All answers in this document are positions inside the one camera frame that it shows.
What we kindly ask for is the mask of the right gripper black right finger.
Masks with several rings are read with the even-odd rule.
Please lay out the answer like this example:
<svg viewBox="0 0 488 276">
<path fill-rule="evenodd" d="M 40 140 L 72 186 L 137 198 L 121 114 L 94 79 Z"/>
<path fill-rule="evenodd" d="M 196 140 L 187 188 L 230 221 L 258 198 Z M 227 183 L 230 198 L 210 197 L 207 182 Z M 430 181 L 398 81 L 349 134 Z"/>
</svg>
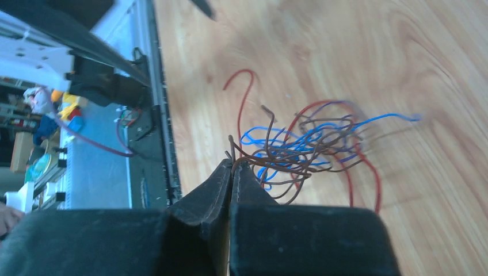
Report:
<svg viewBox="0 0 488 276">
<path fill-rule="evenodd" d="M 250 166 L 232 170 L 231 275 L 400 275 L 381 218 L 364 208 L 280 205 Z"/>
</svg>

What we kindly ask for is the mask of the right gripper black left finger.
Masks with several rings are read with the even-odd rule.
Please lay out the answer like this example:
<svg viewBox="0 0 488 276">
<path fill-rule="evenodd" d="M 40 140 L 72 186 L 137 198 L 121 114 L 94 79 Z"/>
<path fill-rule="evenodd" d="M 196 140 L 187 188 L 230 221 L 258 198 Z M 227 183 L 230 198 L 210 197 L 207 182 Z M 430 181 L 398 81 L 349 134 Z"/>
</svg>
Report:
<svg viewBox="0 0 488 276">
<path fill-rule="evenodd" d="M 229 159 L 166 209 L 40 210 L 1 247 L 2 275 L 226 275 Z"/>
</svg>

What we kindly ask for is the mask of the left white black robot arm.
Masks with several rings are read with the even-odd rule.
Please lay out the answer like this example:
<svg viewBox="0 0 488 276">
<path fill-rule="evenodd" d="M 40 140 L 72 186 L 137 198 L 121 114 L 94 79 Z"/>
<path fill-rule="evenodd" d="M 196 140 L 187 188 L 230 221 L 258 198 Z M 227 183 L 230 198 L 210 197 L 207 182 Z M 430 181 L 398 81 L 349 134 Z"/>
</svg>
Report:
<svg viewBox="0 0 488 276">
<path fill-rule="evenodd" d="M 150 106 L 134 1 L 2 1 L 1 84 L 38 84 L 99 105 Z"/>
</svg>

